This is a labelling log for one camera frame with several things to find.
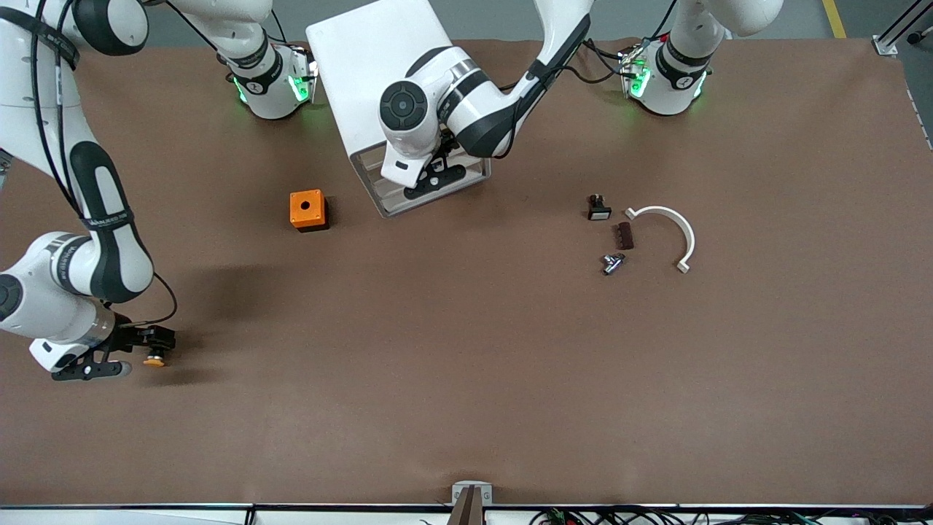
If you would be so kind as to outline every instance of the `brown tabletop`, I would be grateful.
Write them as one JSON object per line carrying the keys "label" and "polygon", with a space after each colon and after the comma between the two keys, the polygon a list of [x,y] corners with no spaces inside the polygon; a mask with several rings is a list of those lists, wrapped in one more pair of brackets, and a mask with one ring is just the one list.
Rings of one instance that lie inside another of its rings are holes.
{"label": "brown tabletop", "polygon": [[[469,41],[491,76],[539,43]],[[0,501],[924,504],[933,177],[900,63],[730,41],[684,115],[564,75],[493,178],[384,220],[325,104],[267,122],[207,50],[87,56],[80,88],[181,304],[172,366],[55,383],[0,335]],[[590,59],[594,77],[602,66]],[[334,227],[298,234],[288,194]],[[600,192],[609,222],[584,218]],[[2,264],[80,232],[48,177],[0,193]],[[698,237],[674,263],[671,206]],[[118,311],[170,304],[154,285]]]}

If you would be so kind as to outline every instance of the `yellow floor line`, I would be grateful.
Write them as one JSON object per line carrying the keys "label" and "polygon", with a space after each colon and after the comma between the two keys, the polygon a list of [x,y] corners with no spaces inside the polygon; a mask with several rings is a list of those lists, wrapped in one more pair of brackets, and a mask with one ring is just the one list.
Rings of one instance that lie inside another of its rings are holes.
{"label": "yellow floor line", "polygon": [[826,17],[829,19],[829,27],[832,28],[832,35],[836,38],[845,38],[845,28],[842,27],[842,19],[839,18],[836,0],[823,0],[823,9],[826,10]]}

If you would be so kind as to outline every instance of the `orange block with hole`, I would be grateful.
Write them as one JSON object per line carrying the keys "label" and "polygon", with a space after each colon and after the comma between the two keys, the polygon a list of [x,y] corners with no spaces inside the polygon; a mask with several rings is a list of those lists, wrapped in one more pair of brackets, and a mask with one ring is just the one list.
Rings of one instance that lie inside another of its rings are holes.
{"label": "orange block with hole", "polygon": [[319,232],[330,228],[327,199],[320,190],[292,193],[289,209],[292,226],[299,232]]}

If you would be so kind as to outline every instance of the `small electronic component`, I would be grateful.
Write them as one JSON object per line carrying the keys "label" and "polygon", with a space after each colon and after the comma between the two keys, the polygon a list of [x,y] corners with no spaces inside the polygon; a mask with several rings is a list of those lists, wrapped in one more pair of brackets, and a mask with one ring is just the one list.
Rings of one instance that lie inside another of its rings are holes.
{"label": "small electronic component", "polygon": [[590,195],[590,213],[587,215],[589,220],[608,220],[612,216],[612,208],[603,204],[603,195],[595,193]]}
{"label": "small electronic component", "polygon": [[319,232],[330,228],[327,199],[320,190],[294,192],[289,200],[291,224],[299,232]]}
{"label": "small electronic component", "polygon": [[632,224],[630,222],[620,222],[616,226],[616,232],[619,237],[619,249],[632,249],[635,247],[635,240],[632,237]]}
{"label": "small electronic component", "polygon": [[603,263],[606,264],[606,268],[603,268],[603,275],[611,276],[616,273],[616,270],[622,266],[622,263],[625,262],[625,256],[621,253],[615,255],[604,255]]}

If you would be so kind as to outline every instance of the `white plastic arc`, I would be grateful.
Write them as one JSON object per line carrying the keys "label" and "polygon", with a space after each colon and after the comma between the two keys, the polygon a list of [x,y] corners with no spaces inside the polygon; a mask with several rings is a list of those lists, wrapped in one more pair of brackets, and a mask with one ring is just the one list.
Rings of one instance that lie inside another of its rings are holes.
{"label": "white plastic arc", "polygon": [[664,217],[677,223],[677,226],[680,226],[680,229],[683,230],[684,236],[687,238],[687,253],[684,254],[683,258],[677,262],[677,269],[681,273],[686,274],[690,271],[690,266],[687,264],[687,260],[693,255],[693,249],[696,247],[697,239],[696,235],[693,234],[693,227],[690,226],[690,223],[684,219],[683,215],[680,215],[673,209],[664,206],[648,206],[635,211],[631,208],[625,210],[625,215],[629,216],[629,219],[635,220],[635,218],[640,217],[646,213],[656,213],[658,215],[663,215]]}

